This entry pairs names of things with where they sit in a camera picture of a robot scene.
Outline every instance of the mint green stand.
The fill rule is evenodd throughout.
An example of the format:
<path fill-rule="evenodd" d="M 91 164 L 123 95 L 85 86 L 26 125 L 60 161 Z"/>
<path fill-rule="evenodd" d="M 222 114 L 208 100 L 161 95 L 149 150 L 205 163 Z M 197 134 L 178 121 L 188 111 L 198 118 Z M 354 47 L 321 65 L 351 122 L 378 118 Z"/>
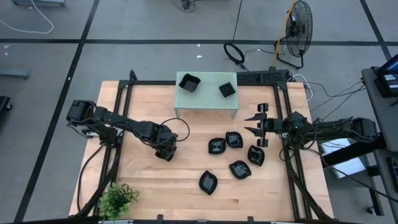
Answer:
<path fill-rule="evenodd" d="M 179 87 L 185 74 L 200 78 L 197 89 L 191 93 Z M 230 82 L 236 93 L 224 97 L 220 87 Z M 231 118 L 235 118 L 239 109 L 238 81 L 234 72 L 177 72 L 175 83 L 174 110 L 176 117 L 180 117 L 181 109 L 211 109 L 231 110 Z"/>

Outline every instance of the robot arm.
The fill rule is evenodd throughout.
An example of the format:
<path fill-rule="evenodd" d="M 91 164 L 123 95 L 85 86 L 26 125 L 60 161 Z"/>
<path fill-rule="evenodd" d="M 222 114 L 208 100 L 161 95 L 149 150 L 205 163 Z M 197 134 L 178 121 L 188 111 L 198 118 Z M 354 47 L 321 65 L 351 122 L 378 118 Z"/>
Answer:
<path fill-rule="evenodd" d="M 331 140 L 338 138 L 351 138 L 359 142 L 372 142 L 377 138 L 377 129 L 374 121 L 365 118 L 348 118 L 330 122 L 309 123 L 307 118 L 298 112 L 292 113 L 288 118 L 274 119 L 267 118 L 268 104 L 263 103 L 257 106 L 260 113 L 255 114 L 246 121 L 259 121 L 257 128 L 248 128 L 255 136 L 260 137 L 257 140 L 259 147 L 267 147 L 266 132 L 283 134 L 284 149 L 304 149 L 304 145 L 310 141 Z M 316 203 L 308 190 L 300 181 L 293 165 L 290 161 L 287 163 L 288 176 L 300 189 L 303 197 L 310 204 L 312 210 L 320 220 L 332 220 L 321 207 Z"/>
<path fill-rule="evenodd" d="M 99 135 L 101 145 L 114 147 L 118 144 L 121 130 L 129 131 L 156 150 L 155 155 L 166 161 L 173 158 L 177 134 L 164 124 L 151 121 L 134 121 L 96 106 L 92 101 L 75 100 L 67 115 L 69 126 L 84 126 Z"/>

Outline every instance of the green plant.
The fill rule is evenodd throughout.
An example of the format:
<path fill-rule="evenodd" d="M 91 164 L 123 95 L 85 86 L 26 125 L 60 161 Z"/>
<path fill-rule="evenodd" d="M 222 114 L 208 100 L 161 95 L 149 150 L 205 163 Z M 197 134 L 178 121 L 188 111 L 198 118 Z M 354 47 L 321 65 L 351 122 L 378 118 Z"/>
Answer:
<path fill-rule="evenodd" d="M 103 220 L 117 220 L 129 212 L 130 203 L 138 202 L 139 191 L 128 184 L 112 183 L 103 197 L 99 199 L 99 215 Z"/>

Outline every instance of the wooden tabletop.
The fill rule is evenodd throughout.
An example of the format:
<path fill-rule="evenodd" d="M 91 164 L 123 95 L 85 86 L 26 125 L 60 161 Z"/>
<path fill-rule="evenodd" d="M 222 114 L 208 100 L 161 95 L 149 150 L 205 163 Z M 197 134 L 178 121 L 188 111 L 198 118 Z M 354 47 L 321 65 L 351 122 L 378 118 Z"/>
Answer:
<path fill-rule="evenodd" d="M 117 87 L 118 82 L 103 82 L 98 106 L 112 111 Z M 298 111 L 311 120 L 302 83 L 288 83 L 288 87 L 292 111 Z M 174 88 L 173 85 L 134 85 L 128 117 L 159 124 L 175 117 Z M 282 92 L 280 96 L 286 117 Z M 165 220 L 243 221 L 253 216 L 256 221 L 293 221 L 285 162 L 279 159 L 282 149 L 279 137 L 267 134 L 269 146 L 263 149 L 266 159 L 262 167 L 250 163 L 247 158 L 248 149 L 250 145 L 256 145 L 257 138 L 244 127 L 255 128 L 256 122 L 244 119 L 257 113 L 259 103 L 268 103 L 268 117 L 277 118 L 274 92 L 270 86 L 239 86 L 239 111 L 235 119 L 230 118 L 228 110 L 181 111 L 181 118 L 189 124 L 191 133 L 186 141 L 177 143 L 177 150 L 170 162 L 159 159 L 155 156 L 155 150 L 143 145 L 131 133 L 126 133 L 117 182 L 129 184 L 139 190 L 141 195 L 139 202 L 131 204 L 129 214 L 123 218 L 154 220 L 158 214 L 163 214 Z M 166 125 L 179 135 L 179 139 L 187 134 L 186 126 L 180 121 L 171 121 Z M 237 131 L 242 135 L 243 148 L 227 147 L 223 154 L 208 154 L 208 141 L 224 138 L 227 131 Z M 88 140 L 82 164 L 98 146 L 98 138 Z M 325 213 L 332 217 L 319 156 L 310 151 L 302 151 L 301 155 L 307 189 Z M 104 149 L 86 167 L 82 179 L 81 206 L 98 186 L 103 156 Z M 248 164 L 251 176 L 238 180 L 232 175 L 229 164 L 237 160 Z M 212 195 L 207 195 L 198 186 L 199 178 L 206 170 L 218 178 L 218 186 Z M 301 194 L 297 196 L 301 217 L 305 217 Z M 76 192 L 70 208 L 70 214 L 75 213 Z"/>

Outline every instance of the black bowl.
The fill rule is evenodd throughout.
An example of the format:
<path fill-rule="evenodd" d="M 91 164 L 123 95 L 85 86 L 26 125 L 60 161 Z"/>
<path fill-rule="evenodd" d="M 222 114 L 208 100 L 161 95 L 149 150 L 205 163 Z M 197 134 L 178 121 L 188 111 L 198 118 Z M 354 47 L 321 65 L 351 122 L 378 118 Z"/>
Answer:
<path fill-rule="evenodd" d="M 200 177 L 199 187 L 202 191 L 211 195 L 216 190 L 217 183 L 217 177 L 206 170 L 206 172 L 204 172 Z"/>
<path fill-rule="evenodd" d="M 227 97 L 229 95 L 236 93 L 234 87 L 232 86 L 232 84 L 230 82 L 225 83 L 224 85 L 222 85 L 218 88 L 220 89 L 220 91 L 224 97 Z"/>
<path fill-rule="evenodd" d="M 209 141 L 209 153 L 210 154 L 221 154 L 225 152 L 226 144 L 223 138 L 214 138 Z"/>
<path fill-rule="evenodd" d="M 225 133 L 226 143 L 231 148 L 242 148 L 243 138 L 242 135 L 236 131 Z"/>
<path fill-rule="evenodd" d="M 232 174 L 238 179 L 245 179 L 251 175 L 249 166 L 243 161 L 236 161 L 229 165 Z"/>
<path fill-rule="evenodd" d="M 262 149 L 259 147 L 251 145 L 249 150 L 248 150 L 248 159 L 251 163 L 262 166 L 262 163 L 264 162 L 264 159 L 266 157 L 266 154 Z"/>
<path fill-rule="evenodd" d="M 184 90 L 188 90 L 191 93 L 193 93 L 197 89 L 199 83 L 200 83 L 200 78 L 194 77 L 193 75 L 190 74 L 185 74 L 180 84 L 178 85 Z"/>

